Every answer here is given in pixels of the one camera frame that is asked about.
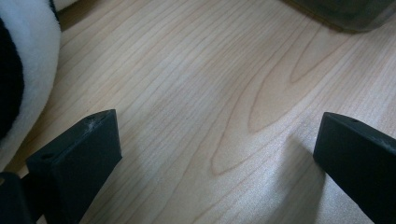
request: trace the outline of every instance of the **black and white plush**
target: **black and white plush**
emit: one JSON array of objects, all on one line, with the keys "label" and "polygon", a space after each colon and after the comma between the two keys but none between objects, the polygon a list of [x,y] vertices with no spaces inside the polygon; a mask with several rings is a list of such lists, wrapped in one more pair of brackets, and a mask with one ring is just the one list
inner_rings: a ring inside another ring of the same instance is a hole
[{"label": "black and white plush", "polygon": [[0,171],[49,98],[61,42],[56,11],[74,2],[0,0]]}]

